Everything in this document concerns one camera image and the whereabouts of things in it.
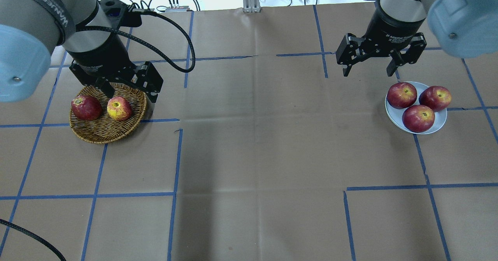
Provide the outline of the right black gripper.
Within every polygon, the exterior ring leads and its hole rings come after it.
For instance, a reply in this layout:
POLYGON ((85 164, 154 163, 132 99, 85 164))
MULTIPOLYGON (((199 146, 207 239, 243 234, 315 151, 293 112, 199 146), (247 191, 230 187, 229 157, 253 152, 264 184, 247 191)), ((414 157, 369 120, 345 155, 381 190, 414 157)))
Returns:
POLYGON ((422 20, 404 22, 374 14, 363 36, 347 33, 339 44, 336 61, 343 68, 343 76, 348 77, 352 66, 370 58, 391 58, 386 68, 388 77, 398 67, 416 63, 427 46, 424 34, 418 31, 422 23, 422 20))

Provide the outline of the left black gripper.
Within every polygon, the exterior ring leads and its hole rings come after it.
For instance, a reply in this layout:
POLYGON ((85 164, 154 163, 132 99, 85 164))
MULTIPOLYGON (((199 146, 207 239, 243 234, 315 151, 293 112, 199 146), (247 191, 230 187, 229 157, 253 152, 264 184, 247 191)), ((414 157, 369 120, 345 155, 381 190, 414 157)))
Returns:
POLYGON ((92 96, 99 100, 113 98, 116 92, 114 84, 117 83, 142 91, 151 103, 156 103, 163 86, 163 78, 151 62, 140 66, 132 64, 114 71, 102 67, 97 72, 91 72, 89 68, 73 62, 70 70, 82 85, 92 87, 92 96))

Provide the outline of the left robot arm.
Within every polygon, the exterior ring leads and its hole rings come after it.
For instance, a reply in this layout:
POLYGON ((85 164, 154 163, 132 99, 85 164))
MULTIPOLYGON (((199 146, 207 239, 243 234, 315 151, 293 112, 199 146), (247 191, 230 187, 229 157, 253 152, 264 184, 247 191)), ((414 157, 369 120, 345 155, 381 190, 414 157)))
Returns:
POLYGON ((63 46, 82 85, 112 98, 113 84, 125 84, 155 103, 162 77, 151 62, 132 63, 118 34, 141 24, 140 13, 120 0, 1 0, 1 102, 29 98, 63 46))

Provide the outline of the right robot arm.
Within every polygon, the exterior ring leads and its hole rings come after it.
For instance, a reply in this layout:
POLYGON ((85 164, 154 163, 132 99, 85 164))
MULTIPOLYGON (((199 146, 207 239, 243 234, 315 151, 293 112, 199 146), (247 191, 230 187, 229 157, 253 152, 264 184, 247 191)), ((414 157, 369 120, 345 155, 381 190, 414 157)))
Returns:
POLYGON ((440 48, 456 58, 475 58, 497 51, 498 0, 373 0, 375 13, 365 34, 345 34, 336 60, 348 76, 354 64, 390 57, 392 76, 414 64, 427 46, 419 32, 427 23, 440 48))

